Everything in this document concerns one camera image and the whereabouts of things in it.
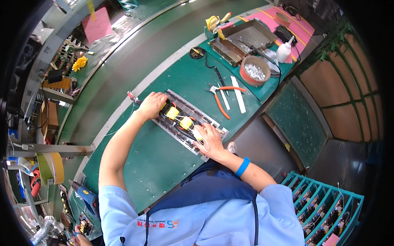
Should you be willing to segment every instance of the white plastic spudger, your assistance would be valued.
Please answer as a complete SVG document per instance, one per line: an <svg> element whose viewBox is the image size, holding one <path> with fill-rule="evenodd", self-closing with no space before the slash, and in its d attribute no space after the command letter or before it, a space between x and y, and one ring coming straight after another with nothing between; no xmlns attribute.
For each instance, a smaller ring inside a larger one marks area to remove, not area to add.
<svg viewBox="0 0 394 246"><path fill-rule="evenodd" d="M230 77L231 77L232 85L235 87L239 87L237 79L234 76L230 76ZM243 103L241 91L240 90L234 90L234 91L235 91L235 96L237 97L238 100L238 104L240 105L241 114L243 114L246 112L246 109L245 109L245 104Z"/></svg>
<svg viewBox="0 0 394 246"><path fill-rule="evenodd" d="M227 101L227 98L226 98L226 96L224 95L223 90L220 90L220 94L222 94L223 101L224 101L224 104L226 105L227 111L230 110L229 102Z"/></svg>

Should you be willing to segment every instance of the orange-handled pliers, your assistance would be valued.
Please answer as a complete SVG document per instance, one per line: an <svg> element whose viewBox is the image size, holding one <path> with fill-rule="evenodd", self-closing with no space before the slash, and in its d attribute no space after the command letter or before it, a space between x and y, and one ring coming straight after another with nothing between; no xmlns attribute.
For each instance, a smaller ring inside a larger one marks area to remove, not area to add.
<svg viewBox="0 0 394 246"><path fill-rule="evenodd" d="M219 97L218 97L217 94L216 94L216 90L231 90L231 89L234 89L234 90L240 90L240 91L243 91L243 92L246 92L246 90L243 89L243 88L240 88L240 87L235 87L235 86L222 86L222 87L216 87L216 86L214 86L214 85L211 84L211 83L209 83L209 86L210 86L211 88L206 89L206 90L207 90L207 91L210 91L210 92L212 92L212 93L215 94L215 99L216 99L217 105L219 106L220 111L223 113L223 115L224 115L227 119L230 119L229 115L226 113L226 111L224 111L222 105L220 104Z"/></svg>

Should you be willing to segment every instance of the pink paper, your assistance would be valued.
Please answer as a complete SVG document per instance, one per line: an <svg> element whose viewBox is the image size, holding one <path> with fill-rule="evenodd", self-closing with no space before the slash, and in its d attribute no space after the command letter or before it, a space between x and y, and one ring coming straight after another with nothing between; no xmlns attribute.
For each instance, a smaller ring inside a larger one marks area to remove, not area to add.
<svg viewBox="0 0 394 246"><path fill-rule="evenodd" d="M95 16L95 21L92 21L91 16L82 20L82 26L84 27L85 35L89 43L93 43L95 40L113 32L106 8L103 7L97 10Z"/></svg>
<svg viewBox="0 0 394 246"><path fill-rule="evenodd" d="M288 29L291 30L294 34L296 34L298 36L298 39L297 39L298 42L295 46L297 47L298 52L301 54L301 52L305 49L305 45L300 40L302 40L305 44L308 44L308 42L310 41L310 38L311 38L311 34L313 34L313 32L314 32L313 27L304 19L297 20L297 19L293 18L281 7L272 7L267 10L264 10L264 12L265 13L258 12L254 15L250 15L250 16L248 16L248 19L256 18L256 17L259 18L262 22L264 22L268 25L271 32L274 32L275 28L278 27L279 24L273 20L273 16L277 12L286 15L290 20L290 25L289 25ZM295 58L298 58L297 49L293 46L291 47L292 55ZM289 57L287 58L286 63L292 63L292 56L291 55L289 55Z"/></svg>
<svg viewBox="0 0 394 246"><path fill-rule="evenodd" d="M324 243L324 245L327 245L327 246L335 246L336 243L337 243L338 241L339 241L339 237L333 233L333 234L331 234L331 236L327 239L327 241Z"/></svg>

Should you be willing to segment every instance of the hand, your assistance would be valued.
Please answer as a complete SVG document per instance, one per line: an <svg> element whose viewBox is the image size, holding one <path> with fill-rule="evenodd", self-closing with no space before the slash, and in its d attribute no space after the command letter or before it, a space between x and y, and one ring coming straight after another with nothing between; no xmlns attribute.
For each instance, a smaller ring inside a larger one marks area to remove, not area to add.
<svg viewBox="0 0 394 246"><path fill-rule="evenodd" d="M74 231L75 231L75 233L77 233L77 232L82 233L81 232L81 226L80 225L76 225L75 228L74 228Z"/></svg>
<svg viewBox="0 0 394 246"><path fill-rule="evenodd" d="M203 123L203 126L206 130L200 126L195 126L195 128L203 137L204 146L197 141L194 141L193 144L200 149L201 153L217 161L223 153L228 151L224 149L222 139L220 138L219 133L215 130L215 127L208 123Z"/></svg>
<svg viewBox="0 0 394 246"><path fill-rule="evenodd" d="M159 116L160 108L163 106L168 96L161 92L151 92L145 100L141 103L140 107L136 110L139 116L144 120L152 120Z"/></svg>
<svg viewBox="0 0 394 246"><path fill-rule="evenodd" d="M71 240L72 240L72 242L74 243L75 246L81 246L81 242L79 241L78 237L72 236Z"/></svg>

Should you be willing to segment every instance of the shoe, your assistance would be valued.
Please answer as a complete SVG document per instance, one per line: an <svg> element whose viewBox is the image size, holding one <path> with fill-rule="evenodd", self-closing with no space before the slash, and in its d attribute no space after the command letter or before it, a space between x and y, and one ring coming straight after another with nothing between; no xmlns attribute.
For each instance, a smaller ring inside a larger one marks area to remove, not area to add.
<svg viewBox="0 0 394 246"><path fill-rule="evenodd" d="M227 145L227 150L235 154L237 152L237 144L234 142L229 142L229 144Z"/></svg>

